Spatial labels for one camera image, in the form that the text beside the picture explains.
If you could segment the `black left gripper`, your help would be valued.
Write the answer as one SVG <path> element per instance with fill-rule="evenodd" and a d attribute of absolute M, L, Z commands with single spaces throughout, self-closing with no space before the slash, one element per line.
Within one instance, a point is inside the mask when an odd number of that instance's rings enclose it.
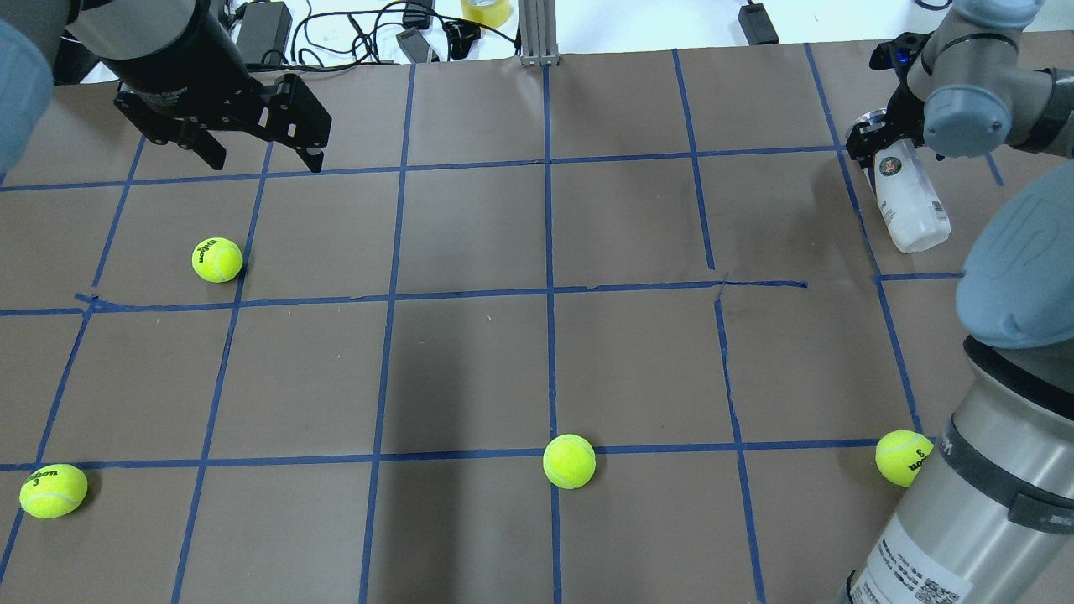
<path fill-rule="evenodd" d="M 214 131 L 242 131 L 297 153 L 308 171 L 323 170 L 332 116 L 297 74 L 271 85 L 253 80 L 219 24 L 188 24 L 160 49 L 115 59 L 116 107 L 154 144 L 176 143 L 212 169 L 227 152 Z"/>

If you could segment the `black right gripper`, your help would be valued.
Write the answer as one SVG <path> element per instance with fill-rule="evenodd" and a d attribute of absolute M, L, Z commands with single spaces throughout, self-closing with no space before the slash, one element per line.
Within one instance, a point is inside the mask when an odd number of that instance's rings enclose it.
<path fill-rule="evenodd" d="M 925 103 L 910 91 L 908 75 L 927 43 L 927 34 L 903 32 L 896 39 L 879 43 L 872 51 L 869 68 L 873 71 L 891 70 L 899 84 L 886 107 L 867 113 L 847 131 L 845 148 L 860 168 L 871 168 L 876 154 L 898 141 L 908 140 L 915 149 L 925 145 Z"/>

